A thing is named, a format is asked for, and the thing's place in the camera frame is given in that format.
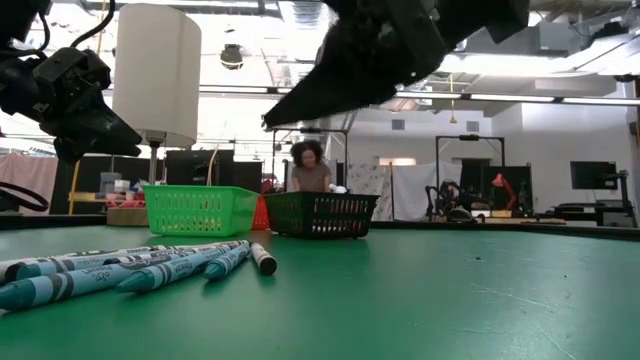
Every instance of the green plastic basket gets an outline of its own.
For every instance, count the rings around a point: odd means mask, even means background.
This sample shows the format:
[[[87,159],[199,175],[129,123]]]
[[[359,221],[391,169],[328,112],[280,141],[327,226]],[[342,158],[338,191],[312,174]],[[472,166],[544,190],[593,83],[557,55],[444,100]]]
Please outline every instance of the green plastic basket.
[[[259,194],[233,186],[144,187],[151,232],[226,237],[251,230]]]

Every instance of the basket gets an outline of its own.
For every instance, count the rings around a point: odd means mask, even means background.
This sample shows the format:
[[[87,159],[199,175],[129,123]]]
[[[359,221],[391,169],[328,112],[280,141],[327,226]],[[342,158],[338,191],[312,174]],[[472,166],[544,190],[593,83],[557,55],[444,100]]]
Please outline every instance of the basket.
[[[251,230],[266,230],[269,228],[269,215],[267,214],[267,204],[260,196],[256,204],[256,213],[253,215],[253,227]]]
[[[296,192],[265,195],[271,230],[301,238],[367,235],[377,195]]]
[[[226,237],[251,230],[257,193],[232,186],[145,186],[151,232]]]

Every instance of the gray shirt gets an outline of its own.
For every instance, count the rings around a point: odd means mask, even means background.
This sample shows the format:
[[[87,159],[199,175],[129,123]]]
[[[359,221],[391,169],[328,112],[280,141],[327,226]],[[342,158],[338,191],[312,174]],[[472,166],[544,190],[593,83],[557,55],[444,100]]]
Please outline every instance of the gray shirt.
[[[324,192],[324,179],[331,177],[331,169],[326,164],[318,164],[313,169],[304,166],[293,168],[291,178],[298,179],[300,191]]]

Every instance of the lamp stand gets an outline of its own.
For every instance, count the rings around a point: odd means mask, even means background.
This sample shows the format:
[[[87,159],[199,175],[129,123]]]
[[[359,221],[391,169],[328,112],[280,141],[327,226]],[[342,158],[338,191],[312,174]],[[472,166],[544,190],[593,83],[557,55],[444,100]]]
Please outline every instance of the lamp stand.
[[[149,147],[151,148],[151,162],[149,164],[149,185],[156,184],[156,167],[158,163],[158,148],[161,142],[149,141]]]

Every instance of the woman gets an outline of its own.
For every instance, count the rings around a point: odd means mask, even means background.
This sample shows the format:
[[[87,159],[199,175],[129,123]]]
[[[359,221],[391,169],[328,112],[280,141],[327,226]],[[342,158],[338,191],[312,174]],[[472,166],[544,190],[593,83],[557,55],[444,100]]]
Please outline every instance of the woman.
[[[291,172],[294,191],[329,192],[331,169],[322,161],[324,151],[316,140],[306,140],[291,147],[295,167]]]

